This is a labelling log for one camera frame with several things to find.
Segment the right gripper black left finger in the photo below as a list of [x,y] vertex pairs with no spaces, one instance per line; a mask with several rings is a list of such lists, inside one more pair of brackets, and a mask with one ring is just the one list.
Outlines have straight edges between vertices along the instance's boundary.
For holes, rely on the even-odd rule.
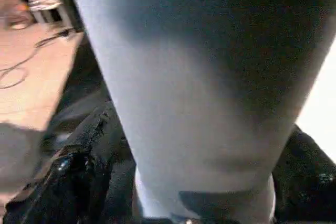
[[97,107],[6,205],[6,223],[134,223],[135,162],[112,103]]

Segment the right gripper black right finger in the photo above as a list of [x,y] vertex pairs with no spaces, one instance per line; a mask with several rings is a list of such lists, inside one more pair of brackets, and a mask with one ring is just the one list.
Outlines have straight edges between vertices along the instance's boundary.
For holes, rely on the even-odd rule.
[[298,126],[272,176],[276,223],[335,223],[335,162]]

